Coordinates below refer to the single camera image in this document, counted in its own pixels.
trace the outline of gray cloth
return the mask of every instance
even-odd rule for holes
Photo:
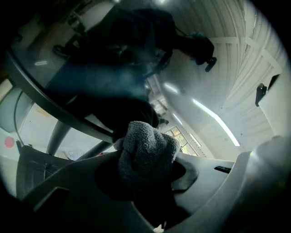
[[[126,136],[114,147],[122,151],[118,162],[121,182],[133,191],[143,192],[170,179],[180,145],[147,123],[131,122]]]

